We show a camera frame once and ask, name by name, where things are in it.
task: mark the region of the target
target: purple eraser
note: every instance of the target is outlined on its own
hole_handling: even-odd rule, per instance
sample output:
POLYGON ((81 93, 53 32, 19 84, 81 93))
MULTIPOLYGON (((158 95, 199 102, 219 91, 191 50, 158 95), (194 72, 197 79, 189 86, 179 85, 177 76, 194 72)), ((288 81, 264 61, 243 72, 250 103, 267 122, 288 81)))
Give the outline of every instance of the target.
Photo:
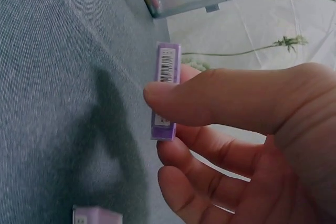
POLYGON ((122 224, 122 215, 101 207, 74 207, 73 224, 122 224))
MULTIPOLYGON (((180 83, 181 45, 158 43, 156 52, 156 73, 154 81, 180 83)), ((172 141, 175 138, 176 123, 170 122, 152 112, 152 140, 172 141)))

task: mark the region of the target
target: white surface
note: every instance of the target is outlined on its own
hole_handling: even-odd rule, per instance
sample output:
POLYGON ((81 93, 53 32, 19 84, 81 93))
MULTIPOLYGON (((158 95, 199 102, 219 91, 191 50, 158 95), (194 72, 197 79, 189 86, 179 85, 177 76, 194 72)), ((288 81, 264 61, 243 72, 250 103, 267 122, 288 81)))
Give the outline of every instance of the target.
MULTIPOLYGON (((319 62, 335 69, 336 2, 328 0, 234 0, 207 14, 195 10, 168 18, 171 40, 183 52, 229 54, 268 46, 283 36, 303 35, 308 45, 296 53, 277 47, 243 56, 194 57, 212 68, 278 69, 319 62)), ((243 140, 262 143, 258 134, 215 126, 243 140)))

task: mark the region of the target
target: palm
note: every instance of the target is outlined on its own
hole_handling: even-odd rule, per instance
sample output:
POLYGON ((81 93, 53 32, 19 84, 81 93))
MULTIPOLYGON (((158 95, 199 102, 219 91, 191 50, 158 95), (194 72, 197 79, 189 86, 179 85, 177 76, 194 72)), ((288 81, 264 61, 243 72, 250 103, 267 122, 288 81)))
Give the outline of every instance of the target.
POLYGON ((168 205, 187 224, 321 223, 272 137, 264 145, 252 145, 210 128, 184 126, 177 135, 174 142, 158 143, 165 165, 159 183, 168 205), (219 173, 193 157, 190 149, 251 181, 219 173))
POLYGON ((320 223, 300 181, 268 138, 234 223, 320 223))

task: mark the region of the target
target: hand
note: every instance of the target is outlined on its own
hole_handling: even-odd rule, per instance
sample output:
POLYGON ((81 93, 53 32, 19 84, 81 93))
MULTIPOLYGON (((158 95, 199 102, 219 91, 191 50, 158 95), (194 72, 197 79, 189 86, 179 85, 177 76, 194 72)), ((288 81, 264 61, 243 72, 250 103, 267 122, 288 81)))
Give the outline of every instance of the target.
POLYGON ((167 204, 187 224, 336 223, 333 71, 311 63, 203 73, 183 66, 181 85, 150 83, 144 97, 179 124, 174 141, 158 142, 164 164, 158 177, 167 204), (210 124, 267 138, 264 145, 249 144, 210 124), (223 175, 190 150, 251 181, 223 175))

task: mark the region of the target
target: finger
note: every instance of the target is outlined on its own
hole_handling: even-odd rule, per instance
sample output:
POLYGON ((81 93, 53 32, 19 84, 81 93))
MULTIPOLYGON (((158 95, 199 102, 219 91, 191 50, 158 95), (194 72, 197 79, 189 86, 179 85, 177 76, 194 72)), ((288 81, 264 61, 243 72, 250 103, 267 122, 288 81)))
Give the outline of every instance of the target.
POLYGON ((177 86, 150 83, 144 97, 154 111, 179 124, 218 123, 267 135, 329 89, 331 79, 333 72, 317 64, 284 70, 213 69, 177 86))
POLYGON ((233 214, 198 195, 179 169, 164 166, 158 179, 165 201, 186 224, 229 224, 233 214))
POLYGON ((228 177, 202 163, 178 138, 159 142, 157 152, 164 165, 181 170, 201 195, 218 206, 235 211, 248 182, 228 177))
POLYGON ((177 126, 177 136, 192 151, 214 165, 251 178, 264 145, 250 144, 209 126, 177 126))
POLYGON ((181 83, 185 83, 189 81, 191 78, 194 78, 196 75, 200 74, 201 72, 189 65, 181 64, 181 83))

